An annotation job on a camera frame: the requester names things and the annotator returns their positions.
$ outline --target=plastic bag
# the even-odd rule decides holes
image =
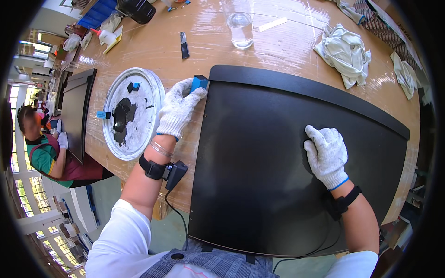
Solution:
[[[77,34],[71,34],[69,35],[68,39],[63,44],[63,50],[65,51],[71,51],[76,49],[76,47],[79,45],[81,41],[81,37]]]
[[[92,33],[88,33],[85,35],[84,39],[81,40],[82,49],[85,49],[88,46],[89,41],[91,40],[92,37],[93,37]]]

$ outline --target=black cable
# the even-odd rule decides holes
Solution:
[[[314,251],[312,251],[312,252],[310,252],[310,253],[307,253],[306,255],[303,255],[303,256],[299,256],[299,257],[291,258],[291,259],[283,259],[283,260],[278,261],[278,263],[275,265],[274,270],[272,271],[272,273],[275,273],[275,270],[277,269],[278,264],[281,263],[281,262],[284,262],[284,261],[293,261],[293,260],[298,260],[298,259],[301,259],[301,258],[305,258],[305,257],[307,257],[307,256],[310,256],[310,255],[314,254],[314,253],[317,253],[317,252],[326,250],[326,249],[328,249],[328,248],[331,248],[332,246],[334,246],[335,244],[337,244],[338,240],[340,239],[341,231],[342,231],[342,229],[343,229],[340,221],[338,221],[338,225],[339,225],[339,227],[340,227],[340,232],[339,232],[339,234],[338,234],[337,239],[335,240],[335,242],[334,242],[333,244],[331,244],[330,246],[328,246],[328,247],[326,247],[326,248],[319,249],[319,248],[320,248],[321,246],[323,246],[323,244],[326,242],[326,240],[327,240],[327,238],[328,238],[328,235],[329,235],[329,233],[331,232],[331,229],[329,229],[329,232],[326,234],[326,237],[325,237],[325,239],[323,240],[323,243],[322,243],[317,249],[315,249]]]
[[[187,233],[186,221],[184,220],[184,217],[182,216],[182,214],[179,211],[177,211],[172,205],[170,205],[170,203],[167,201],[167,196],[168,196],[168,194],[170,194],[170,192],[171,192],[171,190],[169,190],[169,192],[167,192],[167,194],[165,196],[165,201],[170,206],[170,208],[172,208],[172,210],[176,211],[176,213],[179,214],[179,216],[182,219],[182,222],[184,223],[184,230],[186,230],[186,249],[185,249],[185,251],[187,251],[189,249],[189,241],[187,239],[188,233]]]

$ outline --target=hand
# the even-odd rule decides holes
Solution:
[[[56,128],[56,131],[57,131],[58,134],[60,134],[60,133],[62,132],[62,120],[61,120],[61,119],[59,119],[59,120],[57,121],[57,128]]]
[[[59,134],[57,142],[59,142],[59,146],[61,149],[68,149],[68,137],[66,136],[66,132],[62,132]]]
[[[190,121],[194,107],[207,95],[206,89],[197,88],[183,98],[182,96],[190,90],[192,81],[193,78],[180,81],[166,94],[163,107],[159,111],[160,123],[157,133],[181,137],[182,129]]]
[[[334,190],[348,180],[344,171],[348,153],[343,137],[336,129],[319,131],[308,125],[304,130],[312,139],[304,142],[311,170],[329,191]]]

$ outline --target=round white tray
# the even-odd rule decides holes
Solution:
[[[132,82],[141,83],[138,91],[128,93],[127,86]],[[114,117],[103,120],[105,141],[111,152],[119,159],[133,160],[144,151],[159,126],[158,112],[164,100],[164,86],[154,72],[144,68],[129,68],[122,72],[111,85],[105,100],[104,111],[113,112],[117,104],[127,97],[136,104],[134,120],[126,125],[125,143],[119,145],[114,139]]]

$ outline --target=green shirt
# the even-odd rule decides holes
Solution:
[[[28,157],[31,153],[31,150],[39,144],[47,144],[48,138],[46,135],[42,135],[40,137],[40,142],[37,141],[28,141],[26,140],[26,146],[28,148]],[[45,145],[36,149],[31,157],[31,164],[34,166],[36,170],[46,173],[47,175],[51,175],[51,171],[53,170],[54,163],[56,163],[56,150],[50,146]],[[58,184],[64,187],[70,187],[73,184],[73,181],[57,181]]]

